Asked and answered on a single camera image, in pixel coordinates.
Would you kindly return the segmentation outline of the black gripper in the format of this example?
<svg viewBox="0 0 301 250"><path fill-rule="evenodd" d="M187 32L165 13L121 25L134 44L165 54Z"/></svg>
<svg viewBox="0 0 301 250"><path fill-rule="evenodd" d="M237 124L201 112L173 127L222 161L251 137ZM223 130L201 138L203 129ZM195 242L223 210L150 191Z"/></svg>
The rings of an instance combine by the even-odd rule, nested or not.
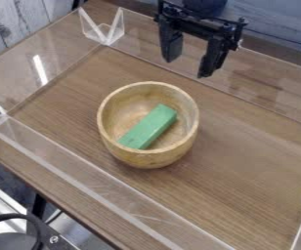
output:
<svg viewBox="0 0 301 250"><path fill-rule="evenodd" d="M229 49L235 51L242 41L247 21L245 18L229 20L221 16L226 4L227 0L157 1L154 21L158 23L162 57L169 63L182 55L185 33L210 40L207 53L201 60L199 78L210 77L222 67Z"/></svg>

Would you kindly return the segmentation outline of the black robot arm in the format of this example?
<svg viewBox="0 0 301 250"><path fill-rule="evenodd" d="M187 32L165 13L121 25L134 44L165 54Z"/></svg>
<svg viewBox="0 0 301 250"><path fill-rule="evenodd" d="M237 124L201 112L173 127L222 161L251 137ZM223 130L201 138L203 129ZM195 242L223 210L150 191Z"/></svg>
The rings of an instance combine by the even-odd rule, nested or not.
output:
<svg viewBox="0 0 301 250"><path fill-rule="evenodd" d="M167 63L182 55L183 34L207 42L207 51L201 59L198 77L210 77L222 68L229 51L237 51L247 21L221 17L227 0L157 1L154 21L158 24L161 54Z"/></svg>

